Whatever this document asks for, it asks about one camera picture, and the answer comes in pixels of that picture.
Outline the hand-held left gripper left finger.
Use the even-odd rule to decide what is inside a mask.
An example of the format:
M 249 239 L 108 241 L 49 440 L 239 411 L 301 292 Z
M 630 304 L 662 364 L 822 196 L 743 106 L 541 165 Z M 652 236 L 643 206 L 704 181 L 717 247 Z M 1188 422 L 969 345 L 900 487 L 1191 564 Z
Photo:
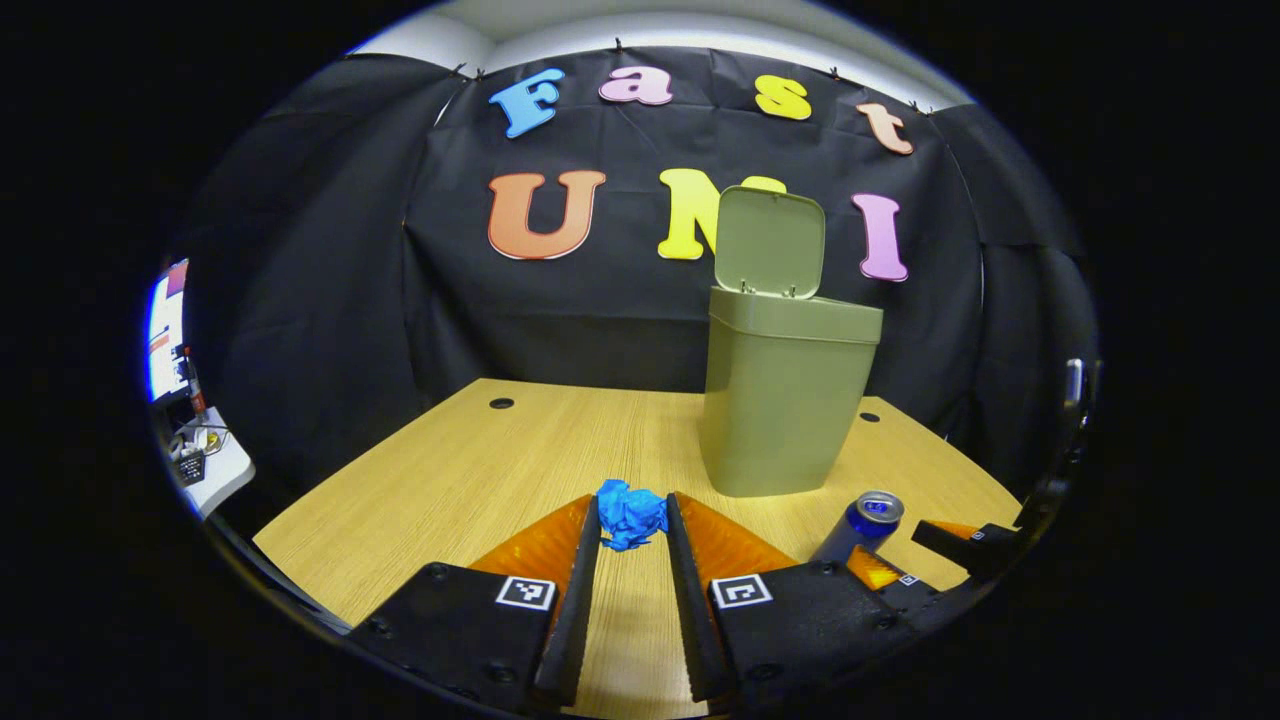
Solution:
M 575 498 L 470 565 L 433 561 L 349 632 L 389 665 L 509 714 L 577 698 L 602 527 Z

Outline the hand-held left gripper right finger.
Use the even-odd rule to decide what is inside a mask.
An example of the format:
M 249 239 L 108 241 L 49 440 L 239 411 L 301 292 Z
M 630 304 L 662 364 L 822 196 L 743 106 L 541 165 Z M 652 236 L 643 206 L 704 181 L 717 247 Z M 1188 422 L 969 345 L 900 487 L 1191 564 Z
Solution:
M 846 565 L 800 562 L 682 492 L 668 551 L 694 700 L 781 706 L 879 666 L 915 642 L 905 612 Z

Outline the blue silver pop can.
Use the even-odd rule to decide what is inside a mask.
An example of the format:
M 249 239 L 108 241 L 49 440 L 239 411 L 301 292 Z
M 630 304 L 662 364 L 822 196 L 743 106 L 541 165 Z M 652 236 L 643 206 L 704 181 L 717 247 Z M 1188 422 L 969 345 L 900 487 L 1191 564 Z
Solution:
M 849 564 L 859 548 L 878 553 L 904 516 L 905 503 L 899 496 L 882 489 L 865 491 L 844 510 L 808 561 Z

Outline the blue paper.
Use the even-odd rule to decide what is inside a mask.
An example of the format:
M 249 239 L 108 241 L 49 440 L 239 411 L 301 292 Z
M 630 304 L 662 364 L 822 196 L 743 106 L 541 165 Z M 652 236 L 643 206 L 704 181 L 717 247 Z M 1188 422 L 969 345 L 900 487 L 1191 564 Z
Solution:
M 649 489 L 632 489 L 627 482 L 605 479 L 596 492 L 600 543 L 614 552 L 649 544 L 655 533 L 667 533 L 667 500 Z

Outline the green desktop garbage bin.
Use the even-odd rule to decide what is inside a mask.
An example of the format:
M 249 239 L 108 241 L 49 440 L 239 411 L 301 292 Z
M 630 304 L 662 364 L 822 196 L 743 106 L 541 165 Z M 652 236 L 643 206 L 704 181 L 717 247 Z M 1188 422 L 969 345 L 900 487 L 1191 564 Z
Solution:
M 881 309 L 824 299 L 826 214 L 745 184 L 719 196 L 699 439 L 728 497 L 822 487 L 849 436 L 881 341 Z

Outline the wooden desktop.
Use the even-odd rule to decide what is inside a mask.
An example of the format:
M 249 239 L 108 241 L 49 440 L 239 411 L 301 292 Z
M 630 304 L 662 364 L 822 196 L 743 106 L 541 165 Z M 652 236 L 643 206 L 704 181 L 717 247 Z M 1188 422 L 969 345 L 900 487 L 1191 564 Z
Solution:
M 966 605 L 947 600 L 950 588 L 980 582 L 913 542 L 916 523 L 1015 527 L 1021 502 L 1010 489 L 905 413 L 864 396 L 822 487 L 721 495 L 701 457 L 703 404 L 704 395 L 475 380 L 316 486 L 256 543 L 352 630 L 429 562 L 470 565 L 567 502 L 596 497 L 605 479 L 664 498 L 690 495 L 800 562 L 859 495 L 882 489 L 901 498 L 905 516 L 877 555 L 943 592 L 923 612 L 905 612 L 918 638 Z M 577 698 L 567 707 L 611 720 L 764 714 L 692 698 L 667 533 L 625 552 L 600 543 Z M 428 684 L 479 717 L 562 720 L 561 710 L 509 714 Z

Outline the white side table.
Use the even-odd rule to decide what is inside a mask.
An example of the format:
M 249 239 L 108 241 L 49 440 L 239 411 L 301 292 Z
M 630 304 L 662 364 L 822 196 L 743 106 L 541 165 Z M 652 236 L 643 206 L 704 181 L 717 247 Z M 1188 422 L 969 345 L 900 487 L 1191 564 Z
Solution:
M 180 455 L 204 452 L 206 455 L 205 479 L 191 487 L 182 487 L 177 478 L 174 460 Z M 166 446 L 169 469 L 175 484 L 186 496 L 200 520 L 207 519 L 220 505 L 247 486 L 256 468 L 250 455 L 216 407 L 177 427 Z

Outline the black backdrop cloth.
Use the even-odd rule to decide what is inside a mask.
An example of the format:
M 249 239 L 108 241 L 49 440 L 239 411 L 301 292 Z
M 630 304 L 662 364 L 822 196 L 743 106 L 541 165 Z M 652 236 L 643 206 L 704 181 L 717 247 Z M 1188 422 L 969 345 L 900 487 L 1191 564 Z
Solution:
M 884 311 L 868 392 L 1030 493 L 1068 364 L 1101 360 L 1066 208 L 986 108 L 768 56 L 337 61 L 195 200 L 186 341 L 287 502 L 477 378 L 699 393 L 714 222 L 687 204 L 749 178 L 822 206 L 819 296 Z

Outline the computer monitor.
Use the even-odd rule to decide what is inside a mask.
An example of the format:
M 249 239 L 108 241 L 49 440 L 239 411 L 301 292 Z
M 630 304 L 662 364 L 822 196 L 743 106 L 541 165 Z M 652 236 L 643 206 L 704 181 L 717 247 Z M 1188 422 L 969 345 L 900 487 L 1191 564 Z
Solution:
M 147 392 L 155 404 L 189 387 L 184 333 L 186 282 L 189 259 L 164 270 L 148 304 Z

